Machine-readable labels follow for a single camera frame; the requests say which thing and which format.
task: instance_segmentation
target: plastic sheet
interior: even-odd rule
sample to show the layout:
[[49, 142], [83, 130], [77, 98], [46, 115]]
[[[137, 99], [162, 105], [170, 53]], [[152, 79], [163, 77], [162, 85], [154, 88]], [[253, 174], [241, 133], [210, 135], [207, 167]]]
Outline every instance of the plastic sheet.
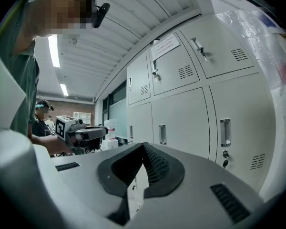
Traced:
[[286, 85], [286, 52], [261, 20], [244, 10], [216, 16], [242, 38], [241, 43], [255, 56], [271, 90]]

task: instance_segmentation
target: ceiling light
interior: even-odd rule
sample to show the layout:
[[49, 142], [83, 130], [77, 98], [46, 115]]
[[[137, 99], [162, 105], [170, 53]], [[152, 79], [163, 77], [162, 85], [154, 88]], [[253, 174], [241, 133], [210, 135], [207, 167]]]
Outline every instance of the ceiling light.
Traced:
[[52, 35], [48, 37], [49, 40], [49, 48], [52, 59], [52, 64], [54, 67], [60, 68], [59, 58], [58, 58], [58, 47], [57, 47], [57, 35]]
[[65, 84], [61, 84], [61, 89], [62, 89], [62, 93], [65, 95], [65, 96], [69, 96], [68, 95], [68, 92], [67, 92], [67, 87]]

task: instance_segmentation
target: green shirt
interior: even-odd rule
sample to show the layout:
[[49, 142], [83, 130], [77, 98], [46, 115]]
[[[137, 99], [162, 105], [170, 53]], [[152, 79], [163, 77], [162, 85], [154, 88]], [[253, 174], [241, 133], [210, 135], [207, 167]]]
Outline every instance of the green shirt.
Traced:
[[0, 28], [0, 57], [18, 85], [26, 93], [26, 97], [20, 105], [10, 128], [26, 136], [28, 124], [34, 121], [39, 75], [39, 66], [34, 56], [35, 41], [27, 50], [21, 53], [13, 55], [13, 50], [28, 1], [19, 0], [16, 3], [16, 6], [19, 5], [18, 8], [10, 14], [6, 24]]

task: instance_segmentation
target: white locker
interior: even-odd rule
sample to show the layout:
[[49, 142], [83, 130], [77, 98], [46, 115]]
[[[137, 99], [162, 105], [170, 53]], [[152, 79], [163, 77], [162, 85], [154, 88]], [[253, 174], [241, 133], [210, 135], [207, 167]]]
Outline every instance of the white locker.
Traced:
[[174, 35], [180, 43], [179, 46], [156, 60], [153, 60], [150, 52], [151, 72], [157, 73], [157, 78], [153, 76], [154, 95], [199, 81], [186, 48], [177, 33]]
[[151, 96], [146, 53], [142, 53], [127, 67], [128, 105]]
[[216, 163], [239, 178], [263, 173], [270, 148], [270, 110], [259, 74], [210, 85], [214, 99], [218, 146]]
[[153, 143], [151, 103], [128, 107], [128, 141]]
[[180, 31], [192, 46], [207, 78], [254, 66], [241, 44], [215, 16], [194, 20]]
[[202, 88], [152, 102], [154, 143], [209, 158], [209, 121]]

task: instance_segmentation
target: person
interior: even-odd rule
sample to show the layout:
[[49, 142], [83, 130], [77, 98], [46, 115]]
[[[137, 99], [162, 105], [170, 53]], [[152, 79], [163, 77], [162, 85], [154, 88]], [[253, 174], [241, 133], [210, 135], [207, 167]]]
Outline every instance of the person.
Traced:
[[55, 128], [55, 124], [52, 121], [52, 116], [51, 115], [48, 116], [48, 119], [45, 121], [45, 124], [49, 127], [50, 130], [53, 130]]
[[27, 135], [33, 144], [46, 147], [50, 155], [72, 150], [57, 136], [32, 133], [39, 76], [35, 38], [85, 23], [92, 18], [94, 3], [95, 0], [18, 0], [0, 26], [0, 57], [26, 93], [10, 128]]
[[54, 110], [53, 106], [47, 100], [40, 100], [36, 103], [35, 119], [32, 122], [32, 133], [35, 136], [52, 135], [51, 128], [43, 121], [44, 114], [49, 110]]

